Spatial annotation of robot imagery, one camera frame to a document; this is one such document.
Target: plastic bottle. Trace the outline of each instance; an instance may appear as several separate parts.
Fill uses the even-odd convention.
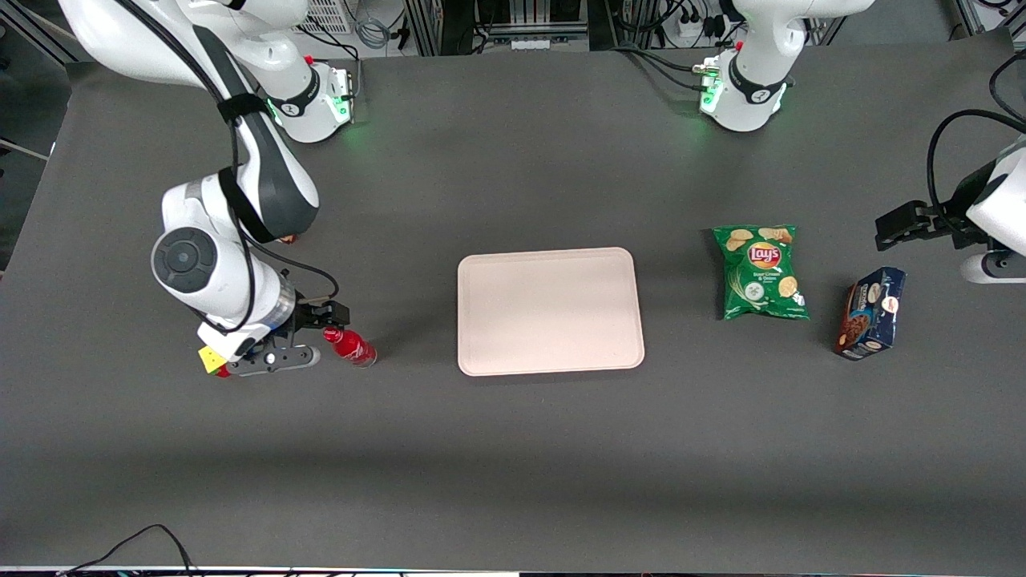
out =
[[[324,340],[331,343],[339,356],[357,367],[367,368],[378,360],[378,350],[354,331],[325,326]]]

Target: black strap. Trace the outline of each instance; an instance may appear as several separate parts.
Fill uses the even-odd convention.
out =
[[[225,122],[231,124],[240,116],[245,116],[254,112],[268,114],[270,111],[268,110],[267,103],[264,102],[264,99],[253,94],[252,92],[246,92],[244,94],[236,94],[219,104],[218,112],[221,113],[221,117],[225,119]]]
[[[264,226],[264,221],[260,220],[253,205],[249,203],[249,199],[239,188],[239,184],[235,182],[231,167],[218,171],[218,182],[221,184],[221,192],[228,200],[228,205],[232,207],[232,210],[235,210],[235,216],[242,221],[242,225],[246,227],[249,234],[253,235],[253,239],[260,243],[274,240],[274,235]]]
[[[774,82],[773,84],[764,85],[757,82],[752,82],[751,80],[745,78],[741,71],[738,70],[738,57],[735,56],[731,61],[731,67],[727,69],[727,74],[731,77],[731,82],[741,90],[742,94],[745,94],[745,100],[748,104],[763,104],[770,102],[777,92],[780,91],[781,86],[787,80],[787,77],[780,82]]]

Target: green led light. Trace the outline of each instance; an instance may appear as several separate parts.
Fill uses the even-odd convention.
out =
[[[784,92],[786,91],[787,91],[787,84],[785,83],[783,86],[780,87],[780,95],[777,97],[777,104],[775,104],[773,107],[774,113],[780,110],[780,103],[784,102]]]
[[[274,121],[281,126],[281,118],[278,118],[278,110],[274,108],[274,104],[271,103],[271,99],[267,100],[267,107],[271,109],[271,116],[274,116]]]
[[[712,114],[716,110],[716,105],[719,104],[719,97],[723,93],[723,81],[717,79],[712,86],[706,89],[706,92],[708,95],[702,98],[700,107],[706,114]]]
[[[348,98],[344,97],[331,97],[331,114],[334,115],[336,120],[345,123],[349,122],[349,105],[347,104]]]

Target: lay's logo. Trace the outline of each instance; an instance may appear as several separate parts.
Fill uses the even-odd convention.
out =
[[[780,248],[768,242],[756,242],[748,247],[748,260],[761,269],[771,269],[780,263]]]

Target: black cable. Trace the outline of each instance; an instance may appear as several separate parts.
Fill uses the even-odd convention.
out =
[[[1005,102],[1004,99],[997,93],[997,79],[1001,76],[1001,74],[1005,70],[1009,69],[1009,67],[1015,64],[1017,61],[1023,59],[1026,59],[1026,49],[1020,50],[1015,54],[1012,54],[1012,57],[1004,61],[1004,64],[997,67],[997,70],[995,70],[994,73],[990,75],[990,81],[987,83],[987,87],[990,90],[990,97],[994,99],[994,102],[997,103],[997,106],[1001,107],[1001,110],[1008,113],[1009,116],[1015,118],[1020,122],[1026,122],[1026,116],[1023,116],[1018,111],[1016,111],[1016,109],[1013,108],[1012,105]]]
[[[948,34],[948,42],[950,42],[951,39],[955,37],[955,33],[958,32],[958,29],[961,28],[961,27],[963,27],[963,26],[965,26],[965,25],[963,25],[962,23],[958,23],[958,24],[954,25],[953,27],[951,27],[951,34]]]
[[[652,59],[652,60],[658,62],[659,64],[665,66],[666,68],[669,68],[670,70],[677,70],[677,71],[680,71],[680,72],[690,72],[692,71],[692,67],[689,67],[689,66],[685,66],[685,65],[682,65],[682,64],[672,63],[672,62],[664,59],[663,56],[661,56],[659,54],[654,54],[654,53],[652,53],[652,52],[649,52],[647,50],[642,50],[641,48],[638,48],[636,46],[616,46],[616,47],[613,47],[613,48],[609,48],[609,49],[613,50],[614,52],[627,52],[627,53],[631,53],[631,54],[637,54],[637,55],[642,56],[642,57]]]
[[[846,22],[847,22],[847,16],[841,16],[840,22],[838,22],[837,26],[834,27],[834,33],[830,35],[830,38],[825,38],[823,44],[826,46],[833,44],[834,39],[837,38],[837,33],[840,32],[840,28],[844,26],[844,23]]]
[[[311,32],[304,30],[302,26],[300,27],[300,32],[306,34],[307,36],[313,38],[314,40],[317,40],[318,42],[322,42],[324,44],[327,44],[328,46],[336,46],[338,48],[346,50],[346,53],[348,53],[350,56],[353,57],[354,61],[356,61],[356,89],[352,91],[353,92],[352,97],[356,98],[360,95],[360,90],[363,89],[363,61],[360,60],[360,51],[356,48],[356,46],[353,46],[352,44],[343,44],[342,42],[340,42],[338,38],[336,38],[330,32],[327,31],[326,28],[324,28],[324,25],[322,25],[320,21],[314,20],[312,22],[315,25],[317,25],[317,28],[319,28],[321,32],[326,34],[327,37],[332,40],[332,42],[328,42],[323,38],[318,38]]]
[[[153,16],[151,16],[148,12],[142,10],[134,3],[128,0],[115,0],[115,1],[125,10],[127,10],[131,15],[133,15],[141,24],[150,29],[150,31],[153,32],[155,36],[160,38],[160,40],[165,45],[167,45],[167,47],[170,48],[171,51],[174,52],[186,64],[186,66],[193,72],[193,74],[195,74],[196,77],[199,78],[200,82],[203,83],[203,86],[206,88],[207,92],[209,92],[210,95],[213,98],[214,102],[216,102],[218,104],[225,102],[225,99],[221,94],[221,91],[218,88],[218,86],[213,83],[210,77],[207,76],[206,72],[199,65],[199,63],[196,62],[196,60],[192,56],[192,54],[189,53],[189,51],[184,46],[182,46],[182,43],[179,42],[177,38],[175,38],[173,34],[168,32],[167,29],[165,29],[162,25],[160,25],[160,23],[154,20]],[[238,164],[239,164],[238,134],[235,131],[234,123],[229,125],[229,130],[231,132],[231,140],[232,140],[232,175],[234,176],[238,169]],[[229,216],[233,219],[235,224],[235,229],[239,233],[239,241],[242,243],[243,253],[248,255],[245,241],[242,240],[241,226],[239,225],[238,219],[235,217],[235,214],[234,211],[231,210],[231,208],[229,208]],[[199,317],[204,323],[223,334],[234,333],[242,329],[242,326],[245,325],[246,322],[248,322],[249,316],[252,314],[253,301],[255,299],[253,294],[255,293],[255,286],[256,286],[254,274],[252,271],[252,263],[249,261],[248,258],[246,259],[246,266],[249,274],[249,299],[248,299],[248,306],[246,308],[246,314],[243,317],[242,322],[239,323],[238,326],[235,326],[234,329],[231,330],[225,330],[212,323],[206,317],[206,315],[204,315],[200,311],[188,305],[186,305],[186,307],[189,310],[191,310],[193,314]]]
[[[327,272],[325,272],[325,271],[323,271],[323,270],[321,270],[321,269],[319,269],[319,268],[317,268],[315,266],[311,266],[311,265],[308,265],[306,263],[301,263],[299,261],[293,261],[292,259],[289,259],[287,257],[282,257],[281,255],[278,255],[277,253],[273,253],[273,252],[271,252],[270,248],[264,246],[260,242],[256,242],[255,240],[253,240],[252,237],[250,237],[248,234],[245,235],[245,238],[250,243],[252,243],[253,248],[256,248],[261,253],[264,253],[265,255],[267,255],[268,257],[271,257],[272,259],[274,259],[276,261],[281,261],[281,262],[283,262],[283,263],[285,263],[287,265],[292,265],[293,267],[299,267],[301,269],[308,270],[308,271],[310,271],[310,272],[312,272],[314,274],[317,274],[317,275],[320,275],[320,276],[323,276],[324,278],[326,278],[328,280],[328,282],[331,283],[331,294],[328,295],[328,297],[327,297],[328,299],[333,299],[339,294],[339,281],[336,280],[334,277],[331,276],[329,273],[327,273]]]
[[[657,28],[663,26],[663,23],[665,23],[667,20],[669,20],[670,16],[672,16],[673,13],[676,12],[678,9],[680,9],[683,5],[684,5],[683,4],[683,0],[669,0],[668,7],[667,7],[666,11],[663,12],[663,14],[660,15],[658,18],[656,18],[655,22],[650,22],[650,23],[644,24],[644,25],[643,24],[637,24],[637,25],[630,24],[628,22],[625,22],[623,18],[621,18],[619,14],[613,14],[613,23],[616,24],[618,27],[620,27],[620,28],[622,28],[622,29],[624,29],[624,30],[626,30],[628,32],[633,32],[635,34],[639,34],[639,33],[643,34],[643,33],[647,33],[647,32],[653,32]]]
[[[745,24],[745,21],[741,21],[741,22],[735,24],[733,27],[731,27],[731,31],[727,32],[725,35],[723,35],[723,39],[720,40],[719,42],[716,42],[716,45],[717,46],[726,46],[726,45],[728,45],[731,43],[731,36],[733,36],[736,32],[738,32],[738,29],[741,28],[744,24]]]
[[[473,47],[474,47],[474,41],[471,40],[471,42],[470,42],[470,46],[472,48],[471,49],[471,53],[480,54],[481,52],[484,51],[484,45],[488,43],[488,36],[491,35],[491,29],[496,26],[496,14],[498,14],[498,13],[499,13],[499,6],[498,5],[492,6],[491,7],[491,22],[488,23],[488,28],[485,29],[484,34],[481,35],[481,45],[478,46],[476,50],[474,50],[473,49]]]
[[[229,124],[228,128],[232,131],[232,179],[238,179],[239,136],[235,131],[234,121]],[[232,333],[238,333],[241,331],[242,328],[249,322],[249,317],[253,314],[253,307],[256,306],[256,274],[253,271],[253,261],[249,253],[249,246],[246,243],[248,235],[246,235],[242,230],[242,225],[239,224],[239,218],[231,205],[228,205],[228,217],[232,220],[232,224],[235,225],[235,232],[239,235],[239,243],[242,244],[242,257],[246,261],[246,276],[249,280],[248,297],[246,298],[246,312],[242,315],[242,320],[240,320],[238,324],[231,329],[225,329],[224,326],[221,326],[216,322],[210,320],[206,314],[190,307],[189,305],[186,305],[189,310],[193,311],[193,314],[195,314],[197,318],[203,321],[204,324],[222,335],[231,335]]]
[[[116,553],[118,551],[118,549],[120,549],[123,545],[125,545],[126,543],[130,542],[132,539],[139,537],[140,535],[146,533],[147,531],[149,531],[151,529],[160,529],[161,531],[163,531],[164,533],[166,533],[168,537],[171,538],[171,541],[174,541],[174,546],[177,547],[177,549],[179,549],[179,556],[182,557],[182,565],[185,566],[186,575],[192,575],[192,569],[190,569],[190,567],[196,567],[196,565],[193,564],[193,562],[192,562],[191,559],[189,559],[189,552],[186,551],[186,548],[182,544],[182,541],[180,541],[179,538],[175,537],[173,533],[171,533],[170,529],[164,527],[163,525],[161,525],[159,523],[155,523],[153,525],[149,525],[147,527],[144,527],[143,529],[140,529],[139,531],[136,531],[135,533],[133,533],[130,537],[122,539],[117,545],[114,545],[111,548],[111,550],[107,551],[107,554],[105,554],[104,556],[102,556],[100,559],[92,560],[92,561],[87,562],[87,563],[83,563],[82,565],[79,565],[79,566],[77,566],[77,567],[75,567],[73,569],[69,569],[68,571],[57,572],[57,576],[58,577],[63,577],[65,575],[70,575],[70,574],[72,574],[72,573],[74,573],[76,571],[80,571],[82,569],[85,569],[86,567],[92,567],[94,565],[104,563],[105,561],[107,561],[108,557],[110,557],[111,555],[113,555],[114,553]]]
[[[937,144],[941,141],[941,134],[944,133],[944,130],[952,122],[965,116],[989,118],[994,122],[999,122],[1010,128],[1019,130],[1020,133],[1026,133],[1026,122],[1021,122],[1014,118],[1009,118],[1008,116],[1001,116],[1000,114],[997,114],[996,112],[990,112],[989,110],[977,110],[977,109],[960,110],[942,120],[941,123],[937,126],[937,129],[934,131],[934,137],[930,140],[930,148],[926,149],[926,193],[930,195],[930,203],[933,205],[934,211],[937,213],[937,216],[941,219],[941,221],[944,222],[944,224],[952,232],[960,231],[961,229],[955,228],[954,223],[951,222],[951,219],[949,219],[948,216],[944,214],[944,209],[941,207],[941,201],[937,198],[937,183],[936,183],[936,177],[934,175],[934,161],[937,156]]]
[[[634,54],[636,56],[640,56],[642,62],[644,62],[648,66],[653,67],[653,70],[655,70],[656,72],[660,73],[661,75],[663,75],[663,77],[665,77],[670,82],[673,82],[677,86],[680,86],[682,88],[687,88],[688,90],[695,90],[696,92],[705,91],[704,87],[699,86],[697,84],[687,84],[685,82],[681,82],[680,80],[677,80],[676,78],[674,78],[673,75],[671,75],[669,72],[663,70],[662,66],[660,66],[661,64],[663,64],[663,63],[672,64],[672,63],[669,63],[668,61],[664,61],[663,59],[661,59],[661,57],[659,57],[659,56],[657,56],[655,54],[650,54],[650,53],[648,53],[648,52],[646,52],[644,50],[639,50],[637,48],[616,47],[616,48],[609,48],[609,49],[613,50],[613,51],[616,51],[616,52],[623,52],[623,53],[627,53],[627,54]]]
[[[702,40],[703,38],[705,38],[705,33],[703,32],[704,30],[705,30],[705,28],[703,28],[703,30],[699,31],[698,37],[696,37],[695,41],[692,42],[692,45],[688,46],[689,48],[694,48],[694,47],[698,46],[699,45],[699,41]]]
[[[406,10],[399,12],[399,15],[396,16],[394,21],[392,21],[392,24],[388,25],[388,29],[392,30],[393,28],[395,28],[395,25],[399,24],[399,20],[404,15],[406,15]]]
[[[392,23],[392,26],[385,26],[385,23],[369,14],[360,21],[349,7],[349,0],[342,0],[342,5],[346,7],[346,12],[353,20],[356,37],[360,39],[360,42],[363,42],[364,46],[372,50],[379,50],[388,46],[389,41],[392,39],[392,26],[395,26],[395,23]],[[360,9],[359,2],[357,2],[356,9],[357,11]]]
[[[338,38],[336,38],[334,36],[332,36],[330,32],[328,32],[327,30],[325,30],[324,26],[322,24],[320,24],[317,21],[313,21],[313,22],[314,22],[314,24],[317,25],[317,28],[321,29],[321,32],[323,32],[324,34],[326,34],[328,36],[328,38],[330,38],[332,40],[332,42],[328,42],[327,40],[324,40],[323,38],[315,35],[314,33],[312,33],[309,30],[303,28],[302,26],[299,27],[300,32],[302,32],[303,34],[306,34],[307,36],[313,38],[314,40],[316,40],[316,41],[318,41],[318,42],[320,42],[322,44],[327,44],[328,46],[334,46],[336,48],[342,48],[343,50],[346,50],[346,53],[348,53],[350,56],[352,56],[352,59],[354,61],[357,61],[357,62],[360,61],[360,51],[356,48],[356,46],[353,46],[352,44],[343,44],[342,42],[339,41]]]

